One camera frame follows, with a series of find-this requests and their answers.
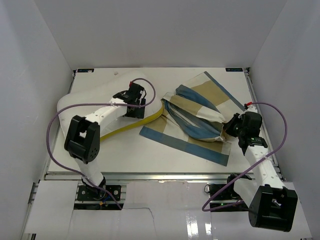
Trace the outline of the checkered blue beige pillowcase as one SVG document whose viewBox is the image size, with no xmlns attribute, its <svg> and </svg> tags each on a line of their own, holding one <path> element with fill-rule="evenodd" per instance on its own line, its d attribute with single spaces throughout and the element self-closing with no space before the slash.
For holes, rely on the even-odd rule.
<svg viewBox="0 0 320 240">
<path fill-rule="evenodd" d="M 163 112 L 139 134 L 176 150 L 226 166 L 231 151 L 223 127 L 245 108 L 208 72 L 179 85 L 161 99 Z"/>
</svg>

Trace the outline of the white pillow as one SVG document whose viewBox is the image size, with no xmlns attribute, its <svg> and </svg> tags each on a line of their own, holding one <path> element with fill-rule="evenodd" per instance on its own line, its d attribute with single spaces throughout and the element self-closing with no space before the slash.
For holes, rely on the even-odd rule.
<svg viewBox="0 0 320 240">
<path fill-rule="evenodd" d="M 149 83 L 144 81 L 151 79 L 139 70 L 131 70 L 120 75 L 107 76 L 106 69 L 95 69 L 91 73 L 77 73 L 76 77 L 85 77 L 84 82 L 87 84 L 82 90 L 69 93 L 62 97 L 57 104 L 57 110 L 76 105 L 76 104 L 92 104 L 92 103 L 108 103 L 113 102 L 112 97 L 118 92 L 129 89 L 130 82 L 138 79 L 135 83 L 142 86 L 146 90 L 146 102 L 152 101 L 151 104 L 144 109 L 144 118 L 134 118 L 120 116 L 112 119 L 108 125 L 100 126 L 100 138 L 103 140 L 120 132 L 128 131 L 140 126 L 146 125 L 154 121 L 163 113 L 164 107 L 160 98 L 154 95 L 153 88 Z"/>
</svg>

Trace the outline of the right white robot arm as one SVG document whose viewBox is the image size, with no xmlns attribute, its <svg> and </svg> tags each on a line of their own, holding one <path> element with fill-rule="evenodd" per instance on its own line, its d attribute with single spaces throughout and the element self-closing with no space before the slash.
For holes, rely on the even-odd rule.
<svg viewBox="0 0 320 240">
<path fill-rule="evenodd" d="M 238 139 L 238 145 L 252 167 L 255 179 L 242 176 L 228 184 L 226 195 L 239 197 L 248 206 L 248 219 L 255 228 L 290 232 L 293 226 L 298 195 L 280 180 L 267 156 L 268 145 L 260 136 L 262 116 L 253 111 L 236 113 L 227 122 L 224 131 Z"/>
</svg>

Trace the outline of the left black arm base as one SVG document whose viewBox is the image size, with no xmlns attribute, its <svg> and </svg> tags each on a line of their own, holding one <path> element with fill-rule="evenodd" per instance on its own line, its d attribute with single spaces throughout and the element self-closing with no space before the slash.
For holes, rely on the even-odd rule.
<svg viewBox="0 0 320 240">
<path fill-rule="evenodd" d="M 122 191 L 121 185 L 106 185 L 105 189 L 108 190 L 113 195 L 116 201 L 119 201 L 121 199 L 121 191 Z M 78 187 L 76 200 L 80 202 L 113 201 L 112 197 L 110 197 L 105 191 L 98 190 L 98 193 L 94 193 L 93 191 L 85 187 L 83 184 L 79 185 Z"/>
</svg>

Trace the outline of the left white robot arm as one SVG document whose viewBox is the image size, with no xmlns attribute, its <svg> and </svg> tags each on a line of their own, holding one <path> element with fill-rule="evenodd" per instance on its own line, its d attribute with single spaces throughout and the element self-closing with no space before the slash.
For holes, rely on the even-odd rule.
<svg viewBox="0 0 320 240">
<path fill-rule="evenodd" d="M 72 117 L 64 149 L 78 160 L 80 172 L 88 193 L 99 200 L 105 196 L 105 178 L 94 163 L 100 150 L 102 130 L 119 117 L 143 119 L 145 114 L 146 90 L 137 83 L 131 82 L 128 90 L 123 90 L 112 96 L 107 106 L 86 116 Z"/>
</svg>

